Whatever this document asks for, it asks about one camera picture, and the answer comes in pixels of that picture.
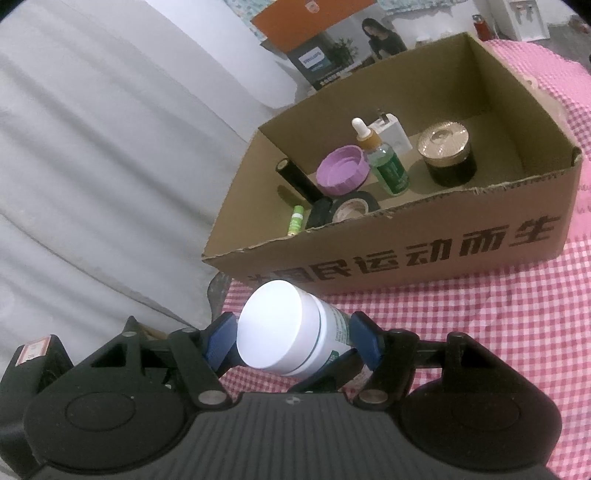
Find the product box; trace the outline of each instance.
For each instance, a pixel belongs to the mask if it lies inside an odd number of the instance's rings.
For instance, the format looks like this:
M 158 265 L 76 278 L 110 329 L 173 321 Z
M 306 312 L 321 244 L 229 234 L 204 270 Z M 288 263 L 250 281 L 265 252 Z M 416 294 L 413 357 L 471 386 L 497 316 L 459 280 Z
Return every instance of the product box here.
M 374 0 L 277 0 L 252 23 L 316 90 L 406 50 L 391 16 Z M 376 36 L 376 26 L 385 39 Z
M 558 256 L 581 157 L 547 102 L 478 40 L 446 38 L 339 80 L 254 135 L 203 261 L 253 287 L 276 278 L 311 293 L 409 284 Z M 350 122 L 398 117 L 411 142 L 430 125 L 463 123 L 478 171 L 445 189 L 414 150 L 410 188 L 391 197 L 375 177 L 361 190 L 381 210 L 287 237 L 293 206 L 310 205 L 276 172 L 291 158 L 311 178 L 334 149 L 355 143 Z

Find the cardboard box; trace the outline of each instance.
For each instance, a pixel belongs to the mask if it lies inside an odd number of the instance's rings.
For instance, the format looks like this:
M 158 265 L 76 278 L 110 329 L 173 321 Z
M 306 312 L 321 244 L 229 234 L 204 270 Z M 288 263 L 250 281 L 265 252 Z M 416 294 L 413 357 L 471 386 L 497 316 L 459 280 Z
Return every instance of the cardboard box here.
M 251 286 L 284 278 L 335 293 L 554 258 L 566 241 L 581 159 L 549 104 L 467 34 L 361 70 L 260 127 L 203 261 Z M 290 157 L 312 175 L 325 155 L 355 142 L 351 119 L 370 123 L 377 108 L 396 115 L 414 144 L 436 122 L 465 124 L 475 177 L 439 187 L 414 151 L 401 159 L 411 179 L 403 195 L 388 197 L 372 176 L 361 188 L 382 210 L 287 238 L 302 200 L 275 172 L 277 162 Z

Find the small green tube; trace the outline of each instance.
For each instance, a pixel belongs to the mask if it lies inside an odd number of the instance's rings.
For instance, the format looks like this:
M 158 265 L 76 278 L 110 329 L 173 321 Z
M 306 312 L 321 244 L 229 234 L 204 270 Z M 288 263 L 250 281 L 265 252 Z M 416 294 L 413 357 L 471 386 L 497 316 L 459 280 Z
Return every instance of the small green tube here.
M 304 208 L 302 205 L 294 207 L 294 213 L 291 214 L 290 227 L 287 230 L 287 236 L 294 236 L 301 232 L 301 226 L 304 222 Z

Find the red bottle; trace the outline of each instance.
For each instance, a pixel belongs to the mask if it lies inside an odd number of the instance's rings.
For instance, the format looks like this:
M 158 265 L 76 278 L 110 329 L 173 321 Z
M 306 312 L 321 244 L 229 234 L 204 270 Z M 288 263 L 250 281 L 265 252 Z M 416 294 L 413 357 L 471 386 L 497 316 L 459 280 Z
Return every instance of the red bottle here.
M 491 29 L 488 28 L 486 20 L 482 18 L 482 15 L 472 15 L 472 19 L 474 20 L 474 28 L 476 29 L 476 33 L 478 34 L 478 38 L 480 38 L 480 40 L 489 41 L 495 38 L 495 36 L 491 33 Z

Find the red label sticker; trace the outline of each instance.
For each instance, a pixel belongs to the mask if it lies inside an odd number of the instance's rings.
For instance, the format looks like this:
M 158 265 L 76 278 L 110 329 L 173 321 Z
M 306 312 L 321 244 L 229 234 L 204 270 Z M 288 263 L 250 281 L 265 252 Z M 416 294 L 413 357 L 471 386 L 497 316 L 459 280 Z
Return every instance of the red label sticker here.
M 22 347 L 22 352 L 18 357 L 17 363 L 14 365 L 18 367 L 20 364 L 24 362 L 28 362 L 29 360 L 33 360 L 38 356 L 44 356 L 47 353 L 47 348 L 49 347 L 49 341 L 51 337 L 43 337 L 39 338 L 39 340 L 35 340 L 34 342 L 29 342 Z
M 317 14 L 320 11 L 320 6 L 312 0 L 311 2 L 306 3 L 306 8 L 308 12 Z

